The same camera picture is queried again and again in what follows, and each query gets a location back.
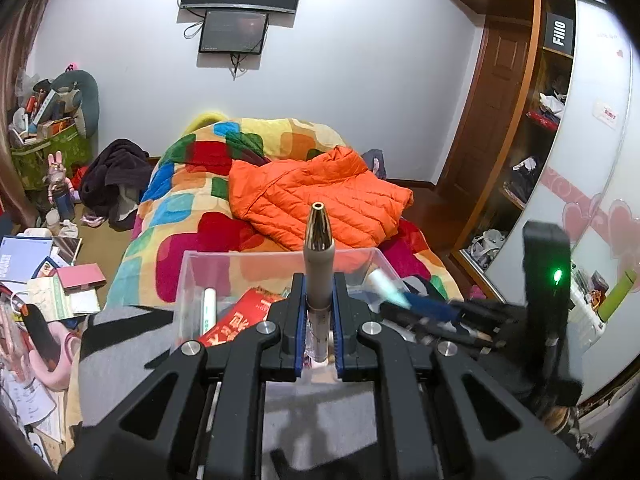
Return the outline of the green white tube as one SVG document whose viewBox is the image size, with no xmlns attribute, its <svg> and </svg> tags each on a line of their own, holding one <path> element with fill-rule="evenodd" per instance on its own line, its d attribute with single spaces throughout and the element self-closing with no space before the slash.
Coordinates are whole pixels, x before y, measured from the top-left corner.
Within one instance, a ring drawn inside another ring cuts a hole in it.
<svg viewBox="0 0 640 480">
<path fill-rule="evenodd" d="M 202 293 L 201 334 L 204 335 L 217 324 L 216 290 L 207 287 Z"/>
</svg>

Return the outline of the red tea packet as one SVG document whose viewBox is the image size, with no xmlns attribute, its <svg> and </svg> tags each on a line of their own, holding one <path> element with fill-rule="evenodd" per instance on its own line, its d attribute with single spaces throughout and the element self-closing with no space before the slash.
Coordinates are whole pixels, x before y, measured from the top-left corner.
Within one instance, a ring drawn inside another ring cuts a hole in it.
<svg viewBox="0 0 640 480">
<path fill-rule="evenodd" d="M 271 306 L 282 299 L 283 296 L 262 287 L 247 289 L 213 328 L 198 337 L 198 341 L 205 347 L 230 342 L 243 330 L 265 321 Z"/>
</svg>

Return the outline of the mint green bottle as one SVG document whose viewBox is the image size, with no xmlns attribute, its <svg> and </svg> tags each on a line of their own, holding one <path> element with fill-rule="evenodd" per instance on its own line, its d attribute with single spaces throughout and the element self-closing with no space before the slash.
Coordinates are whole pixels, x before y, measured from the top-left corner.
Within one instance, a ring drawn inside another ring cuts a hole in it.
<svg viewBox="0 0 640 480">
<path fill-rule="evenodd" d="M 405 291 L 382 270 L 376 269 L 367 277 L 372 290 L 383 302 L 389 302 L 404 309 L 410 308 L 410 302 L 405 296 Z"/>
</svg>

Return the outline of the white pen gold tip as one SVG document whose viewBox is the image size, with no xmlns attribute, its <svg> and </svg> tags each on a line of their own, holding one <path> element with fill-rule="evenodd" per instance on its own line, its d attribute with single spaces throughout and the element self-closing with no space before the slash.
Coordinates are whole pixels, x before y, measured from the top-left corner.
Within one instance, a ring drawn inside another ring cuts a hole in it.
<svg viewBox="0 0 640 480">
<path fill-rule="evenodd" d="M 335 244 L 326 206 L 314 202 L 307 220 L 303 257 L 309 355 L 314 362 L 328 358 Z"/>
</svg>

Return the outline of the grey black fleece blanket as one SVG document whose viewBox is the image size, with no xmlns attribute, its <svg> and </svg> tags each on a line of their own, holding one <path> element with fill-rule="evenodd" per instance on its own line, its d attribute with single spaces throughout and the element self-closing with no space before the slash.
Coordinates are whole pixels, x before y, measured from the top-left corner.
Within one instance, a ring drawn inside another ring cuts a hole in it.
<svg viewBox="0 0 640 480">
<path fill-rule="evenodd" d="M 86 329 L 76 370 L 76 441 L 159 367 L 174 344 L 167 310 L 107 307 L 88 318 Z M 371 384 L 339 382 L 329 366 L 304 370 L 297 382 L 270 382 L 262 478 L 382 478 Z"/>
</svg>

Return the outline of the clear plastic storage bin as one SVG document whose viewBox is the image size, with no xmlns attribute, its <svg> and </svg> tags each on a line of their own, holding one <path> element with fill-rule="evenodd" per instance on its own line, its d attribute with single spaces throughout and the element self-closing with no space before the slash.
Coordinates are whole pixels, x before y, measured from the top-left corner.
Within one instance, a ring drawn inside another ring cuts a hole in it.
<svg viewBox="0 0 640 480">
<path fill-rule="evenodd" d="M 382 269 L 396 285 L 408 289 L 396 271 L 376 248 L 339 249 L 333 270 L 345 274 L 350 296 L 366 302 L 374 313 L 381 298 L 370 287 L 367 277 Z M 301 252 L 186 252 L 183 255 L 174 310 L 174 345 L 201 336 L 202 293 L 216 290 L 217 322 L 252 287 L 262 287 L 288 296 L 295 273 L 305 271 Z"/>
</svg>

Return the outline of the pink black headset stand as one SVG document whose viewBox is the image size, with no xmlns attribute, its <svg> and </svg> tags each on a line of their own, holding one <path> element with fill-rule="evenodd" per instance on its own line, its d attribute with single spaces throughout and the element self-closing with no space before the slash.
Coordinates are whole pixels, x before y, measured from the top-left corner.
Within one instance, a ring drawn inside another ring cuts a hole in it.
<svg viewBox="0 0 640 480">
<path fill-rule="evenodd" d="M 35 304 L 23 304 L 21 316 L 32 343 L 28 362 L 35 378 L 52 391 L 66 390 L 80 337 L 60 322 L 47 322 Z"/>
</svg>

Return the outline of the colourful patchwork blanket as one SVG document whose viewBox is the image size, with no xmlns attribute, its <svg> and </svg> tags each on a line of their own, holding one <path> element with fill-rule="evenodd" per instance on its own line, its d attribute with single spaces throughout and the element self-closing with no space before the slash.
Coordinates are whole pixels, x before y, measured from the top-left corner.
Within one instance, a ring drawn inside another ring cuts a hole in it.
<svg viewBox="0 0 640 480">
<path fill-rule="evenodd" d="M 288 250 L 235 218 L 228 200 L 232 162 L 262 166 L 306 160 L 348 146 L 326 125 L 294 118 L 229 119 L 211 114 L 194 122 L 160 158 L 134 218 L 129 246 L 106 296 L 110 307 L 170 308 L 177 298 L 183 255 L 194 252 Z M 461 296 L 454 278 L 420 229 L 400 218 L 381 245 L 399 276 L 428 278 L 447 299 Z"/>
</svg>

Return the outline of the pink house shaped box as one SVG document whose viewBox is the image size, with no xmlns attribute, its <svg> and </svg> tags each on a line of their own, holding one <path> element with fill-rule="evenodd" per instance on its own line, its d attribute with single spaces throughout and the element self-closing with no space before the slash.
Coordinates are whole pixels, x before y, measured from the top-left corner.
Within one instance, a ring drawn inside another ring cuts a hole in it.
<svg viewBox="0 0 640 480">
<path fill-rule="evenodd" d="M 98 289 L 106 283 L 105 276 L 96 263 L 61 266 L 56 270 L 56 276 L 66 292 Z"/>
</svg>

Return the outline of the white wardrobe sliding door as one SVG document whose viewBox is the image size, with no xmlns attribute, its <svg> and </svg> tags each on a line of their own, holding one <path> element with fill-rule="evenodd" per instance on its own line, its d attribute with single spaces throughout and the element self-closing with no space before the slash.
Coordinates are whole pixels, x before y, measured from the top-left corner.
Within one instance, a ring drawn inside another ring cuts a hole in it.
<svg viewBox="0 0 640 480">
<path fill-rule="evenodd" d="M 505 300 L 524 300 L 522 229 L 556 223 L 572 259 L 615 286 L 639 269 L 639 55 L 604 6 L 576 3 L 574 62 L 564 116 L 544 170 L 487 270 Z"/>
</svg>

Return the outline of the orange puffer jacket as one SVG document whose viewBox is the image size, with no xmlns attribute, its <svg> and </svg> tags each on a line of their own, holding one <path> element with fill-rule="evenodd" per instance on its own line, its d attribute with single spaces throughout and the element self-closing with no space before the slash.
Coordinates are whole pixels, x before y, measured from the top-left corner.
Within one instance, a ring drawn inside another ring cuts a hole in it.
<svg viewBox="0 0 640 480">
<path fill-rule="evenodd" d="M 255 166 L 232 162 L 228 200 L 235 218 L 299 252 L 311 205 L 322 203 L 338 248 L 370 248 L 394 236 L 413 192 L 378 178 L 360 155 L 337 146 L 313 159 Z"/>
</svg>

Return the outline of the blue white booklet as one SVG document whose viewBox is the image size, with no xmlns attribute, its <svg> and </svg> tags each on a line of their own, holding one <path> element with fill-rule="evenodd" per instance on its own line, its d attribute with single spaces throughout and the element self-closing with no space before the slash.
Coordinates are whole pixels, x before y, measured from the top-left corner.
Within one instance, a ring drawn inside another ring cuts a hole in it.
<svg viewBox="0 0 640 480">
<path fill-rule="evenodd" d="M 51 237 L 5 236 L 0 248 L 2 281 L 26 283 L 40 263 L 50 256 Z"/>
</svg>

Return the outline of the dark purple clothes pile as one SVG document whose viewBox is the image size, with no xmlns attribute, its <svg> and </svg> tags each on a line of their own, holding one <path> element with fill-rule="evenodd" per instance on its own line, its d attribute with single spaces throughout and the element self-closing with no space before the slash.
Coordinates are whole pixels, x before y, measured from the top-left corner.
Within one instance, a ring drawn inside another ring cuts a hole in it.
<svg viewBox="0 0 640 480">
<path fill-rule="evenodd" d="M 79 197 L 115 231 L 129 231 L 151 179 L 149 154 L 128 139 L 117 139 L 91 163 L 80 182 Z"/>
</svg>

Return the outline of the pink bunny figure bottle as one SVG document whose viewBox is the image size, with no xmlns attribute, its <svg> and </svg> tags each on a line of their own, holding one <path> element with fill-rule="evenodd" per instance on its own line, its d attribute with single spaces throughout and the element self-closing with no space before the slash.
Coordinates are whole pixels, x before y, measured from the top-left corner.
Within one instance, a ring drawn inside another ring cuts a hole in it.
<svg viewBox="0 0 640 480">
<path fill-rule="evenodd" d="M 61 151 L 48 155 L 48 199 L 54 209 L 58 211 L 61 220 L 75 219 L 74 204 L 75 188 L 66 176 Z"/>
</svg>

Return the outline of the wooden door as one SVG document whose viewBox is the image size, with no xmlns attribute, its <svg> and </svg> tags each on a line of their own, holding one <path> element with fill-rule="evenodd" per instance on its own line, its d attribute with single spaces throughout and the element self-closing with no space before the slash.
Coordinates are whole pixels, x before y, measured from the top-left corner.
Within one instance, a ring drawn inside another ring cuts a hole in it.
<svg viewBox="0 0 640 480">
<path fill-rule="evenodd" d="M 463 117 L 442 177 L 440 195 L 471 210 L 477 203 L 506 138 L 520 92 L 530 28 L 488 18 L 483 47 Z"/>
</svg>

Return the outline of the black Fiio box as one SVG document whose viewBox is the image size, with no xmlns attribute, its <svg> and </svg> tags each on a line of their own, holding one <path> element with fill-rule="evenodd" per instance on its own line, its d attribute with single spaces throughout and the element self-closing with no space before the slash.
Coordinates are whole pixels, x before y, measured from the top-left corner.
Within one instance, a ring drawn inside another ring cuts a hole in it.
<svg viewBox="0 0 640 480">
<path fill-rule="evenodd" d="M 547 12 L 544 18 L 544 42 L 542 46 L 562 55 L 574 52 L 574 20 Z"/>
</svg>

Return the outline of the grey plush cushion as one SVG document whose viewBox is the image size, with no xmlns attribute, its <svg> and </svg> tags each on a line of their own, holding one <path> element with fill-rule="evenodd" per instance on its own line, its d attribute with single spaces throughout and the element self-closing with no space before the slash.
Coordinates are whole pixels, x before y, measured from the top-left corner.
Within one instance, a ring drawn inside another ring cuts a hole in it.
<svg viewBox="0 0 640 480">
<path fill-rule="evenodd" d="M 85 70 L 70 70 L 52 81 L 52 89 L 73 117 L 78 132 L 90 139 L 98 132 L 100 104 L 96 80 Z"/>
</svg>

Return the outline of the small black wall monitor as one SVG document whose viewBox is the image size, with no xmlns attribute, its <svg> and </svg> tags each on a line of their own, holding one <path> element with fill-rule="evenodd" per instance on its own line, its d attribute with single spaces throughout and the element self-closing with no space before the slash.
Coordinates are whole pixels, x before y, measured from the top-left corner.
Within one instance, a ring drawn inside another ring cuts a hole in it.
<svg viewBox="0 0 640 480">
<path fill-rule="evenodd" d="M 265 13 L 209 10 L 205 13 L 198 52 L 260 55 L 267 28 Z"/>
</svg>

